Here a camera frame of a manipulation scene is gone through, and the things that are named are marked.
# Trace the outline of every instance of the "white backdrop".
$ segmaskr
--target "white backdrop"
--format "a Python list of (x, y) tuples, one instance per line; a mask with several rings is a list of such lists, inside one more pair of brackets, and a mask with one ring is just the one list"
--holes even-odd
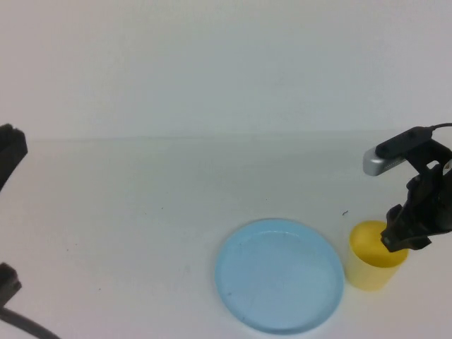
[(452, 118), (452, 1), (0, 1), (0, 122), (31, 138)]

